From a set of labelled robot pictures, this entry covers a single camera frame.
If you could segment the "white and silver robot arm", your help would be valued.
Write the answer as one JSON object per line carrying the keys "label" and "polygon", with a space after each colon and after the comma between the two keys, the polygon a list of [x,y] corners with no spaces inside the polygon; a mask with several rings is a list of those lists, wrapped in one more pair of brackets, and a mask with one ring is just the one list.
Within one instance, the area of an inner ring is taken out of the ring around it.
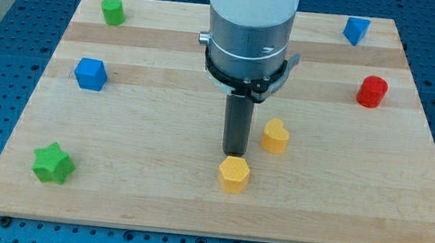
{"label": "white and silver robot arm", "polygon": [[299,0],[210,0],[207,49],[227,76],[259,80],[285,60]]}

